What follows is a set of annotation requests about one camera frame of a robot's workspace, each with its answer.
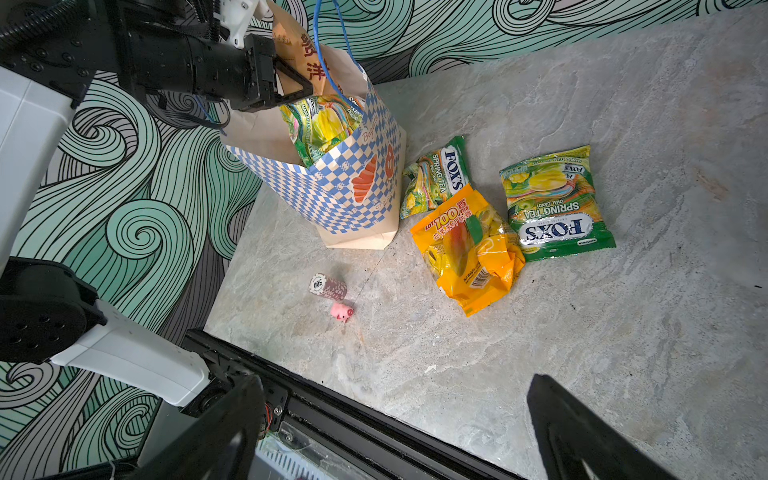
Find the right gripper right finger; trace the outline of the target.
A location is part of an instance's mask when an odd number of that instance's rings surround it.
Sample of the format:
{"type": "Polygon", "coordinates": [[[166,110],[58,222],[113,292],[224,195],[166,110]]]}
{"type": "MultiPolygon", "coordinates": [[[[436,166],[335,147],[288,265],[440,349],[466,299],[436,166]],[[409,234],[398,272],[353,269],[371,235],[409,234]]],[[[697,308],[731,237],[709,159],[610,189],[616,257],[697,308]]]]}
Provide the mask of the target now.
{"type": "Polygon", "coordinates": [[[549,479],[672,479],[567,389],[533,376],[527,404],[549,479]]]}

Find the small patterned cylinder toy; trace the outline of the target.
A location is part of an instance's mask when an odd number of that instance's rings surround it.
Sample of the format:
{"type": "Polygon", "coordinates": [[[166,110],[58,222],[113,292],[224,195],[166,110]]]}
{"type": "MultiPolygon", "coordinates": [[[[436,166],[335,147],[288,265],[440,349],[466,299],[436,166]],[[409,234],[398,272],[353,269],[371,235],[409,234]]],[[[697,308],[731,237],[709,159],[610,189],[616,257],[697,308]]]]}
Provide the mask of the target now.
{"type": "Polygon", "coordinates": [[[326,299],[336,302],[343,301],[347,296],[347,285],[345,282],[329,277],[323,273],[315,274],[309,283],[309,292],[326,299]]]}

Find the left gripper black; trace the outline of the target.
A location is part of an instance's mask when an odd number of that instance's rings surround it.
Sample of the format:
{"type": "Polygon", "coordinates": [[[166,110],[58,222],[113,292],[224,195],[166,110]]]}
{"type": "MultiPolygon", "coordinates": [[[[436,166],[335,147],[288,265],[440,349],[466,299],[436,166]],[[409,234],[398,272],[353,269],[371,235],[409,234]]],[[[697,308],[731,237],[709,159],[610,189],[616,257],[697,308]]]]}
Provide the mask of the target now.
{"type": "Polygon", "coordinates": [[[276,55],[272,39],[247,35],[243,48],[203,40],[197,50],[197,92],[227,100],[234,110],[256,112],[311,97],[312,82],[276,55]],[[277,92],[276,73],[298,89],[277,92]]]}

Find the green Fox's candy bag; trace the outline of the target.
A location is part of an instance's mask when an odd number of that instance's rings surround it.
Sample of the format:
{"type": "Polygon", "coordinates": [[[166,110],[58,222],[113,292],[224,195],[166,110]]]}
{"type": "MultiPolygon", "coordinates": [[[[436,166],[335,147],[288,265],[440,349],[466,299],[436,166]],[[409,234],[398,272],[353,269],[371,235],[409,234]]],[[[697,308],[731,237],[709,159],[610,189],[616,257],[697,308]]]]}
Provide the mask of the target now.
{"type": "Polygon", "coordinates": [[[422,155],[404,169],[405,192],[400,218],[426,213],[471,183],[464,136],[455,136],[443,147],[422,155]]]}
{"type": "Polygon", "coordinates": [[[499,172],[508,224],[527,261],[614,248],[596,200],[591,147],[529,158],[499,172]]]}

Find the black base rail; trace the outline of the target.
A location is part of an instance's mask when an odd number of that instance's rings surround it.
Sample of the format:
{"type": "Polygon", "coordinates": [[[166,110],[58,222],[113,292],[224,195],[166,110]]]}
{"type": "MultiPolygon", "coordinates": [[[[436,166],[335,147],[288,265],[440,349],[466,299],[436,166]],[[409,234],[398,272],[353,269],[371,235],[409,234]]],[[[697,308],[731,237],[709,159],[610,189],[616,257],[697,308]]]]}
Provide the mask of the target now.
{"type": "Polygon", "coordinates": [[[260,378],[268,438],[329,476],[373,479],[511,479],[513,473],[201,329],[183,348],[211,367],[221,392],[260,378]]]}

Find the blue checkered paper bag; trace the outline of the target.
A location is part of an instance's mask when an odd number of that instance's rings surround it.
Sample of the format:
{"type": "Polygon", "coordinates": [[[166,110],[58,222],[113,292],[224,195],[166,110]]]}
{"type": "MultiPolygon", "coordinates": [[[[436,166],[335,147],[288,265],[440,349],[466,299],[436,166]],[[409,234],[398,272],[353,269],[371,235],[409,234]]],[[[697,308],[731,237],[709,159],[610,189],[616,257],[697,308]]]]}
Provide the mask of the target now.
{"type": "Polygon", "coordinates": [[[312,96],[360,98],[363,119],[351,136],[309,168],[299,158],[279,107],[233,111],[221,141],[315,225],[326,247],[383,250],[399,228],[406,134],[348,52],[311,39],[291,14],[266,2],[277,55],[312,82],[312,96]]]}

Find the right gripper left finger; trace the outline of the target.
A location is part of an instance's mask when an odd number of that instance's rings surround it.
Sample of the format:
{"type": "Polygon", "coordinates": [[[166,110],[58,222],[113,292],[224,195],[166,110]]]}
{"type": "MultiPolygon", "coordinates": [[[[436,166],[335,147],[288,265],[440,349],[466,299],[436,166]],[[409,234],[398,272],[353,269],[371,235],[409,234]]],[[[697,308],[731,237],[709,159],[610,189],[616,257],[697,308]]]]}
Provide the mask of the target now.
{"type": "Polygon", "coordinates": [[[262,432],[261,379],[249,376],[132,479],[246,479],[262,432]]]}

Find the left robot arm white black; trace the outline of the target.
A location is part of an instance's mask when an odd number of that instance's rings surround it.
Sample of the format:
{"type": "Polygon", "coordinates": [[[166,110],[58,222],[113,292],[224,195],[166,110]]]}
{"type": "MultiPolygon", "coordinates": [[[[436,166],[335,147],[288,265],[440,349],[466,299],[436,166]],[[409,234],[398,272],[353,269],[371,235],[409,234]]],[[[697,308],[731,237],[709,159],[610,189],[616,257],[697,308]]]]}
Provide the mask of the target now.
{"type": "Polygon", "coordinates": [[[240,112],[310,92],[250,25],[265,1],[1,5],[1,408],[217,382],[161,337],[261,182],[223,146],[240,112]]]}

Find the yellow orange candy bag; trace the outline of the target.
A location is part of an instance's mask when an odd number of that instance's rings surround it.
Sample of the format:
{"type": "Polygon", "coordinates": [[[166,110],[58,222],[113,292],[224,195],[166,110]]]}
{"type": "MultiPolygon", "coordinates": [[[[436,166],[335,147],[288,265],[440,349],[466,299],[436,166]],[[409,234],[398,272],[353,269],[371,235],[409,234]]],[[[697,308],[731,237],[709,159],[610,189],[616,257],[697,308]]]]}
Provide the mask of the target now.
{"type": "Polygon", "coordinates": [[[470,185],[410,233],[437,287],[467,317],[506,296],[526,265],[519,236],[470,185]]]}

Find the small pink pig toy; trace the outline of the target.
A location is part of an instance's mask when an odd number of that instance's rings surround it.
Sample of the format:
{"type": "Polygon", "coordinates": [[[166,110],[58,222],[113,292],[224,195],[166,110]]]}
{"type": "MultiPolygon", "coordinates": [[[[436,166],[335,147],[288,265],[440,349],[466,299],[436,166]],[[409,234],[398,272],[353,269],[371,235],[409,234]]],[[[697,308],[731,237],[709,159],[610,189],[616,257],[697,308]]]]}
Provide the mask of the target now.
{"type": "Polygon", "coordinates": [[[330,314],[336,320],[347,323],[354,315],[354,309],[347,304],[335,302],[331,306],[330,314]]]}

